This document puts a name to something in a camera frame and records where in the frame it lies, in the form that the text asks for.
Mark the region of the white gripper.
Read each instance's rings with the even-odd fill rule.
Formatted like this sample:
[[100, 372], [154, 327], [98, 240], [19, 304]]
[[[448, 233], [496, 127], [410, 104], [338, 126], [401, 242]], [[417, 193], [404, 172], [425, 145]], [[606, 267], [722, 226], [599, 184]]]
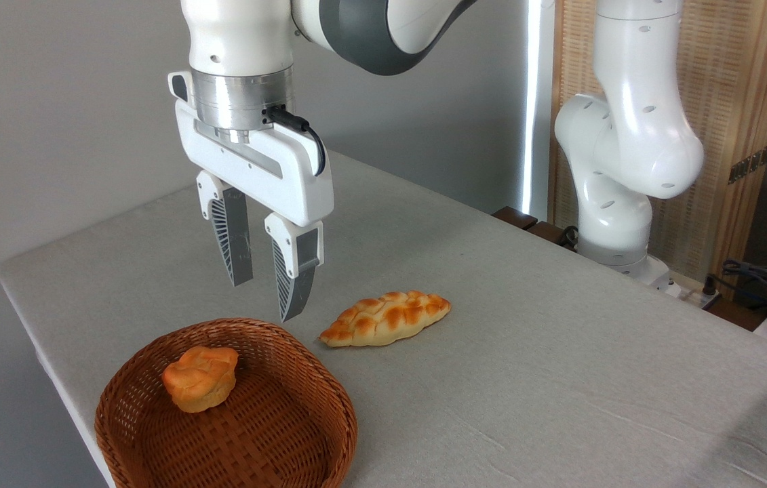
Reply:
[[212, 223], [229, 281], [253, 278], [246, 195], [268, 207], [280, 321], [305, 308], [324, 263], [322, 222], [334, 208], [326, 151], [312, 135], [274, 121], [292, 108], [292, 72], [223, 77], [172, 72], [185, 154], [200, 169], [201, 215]]

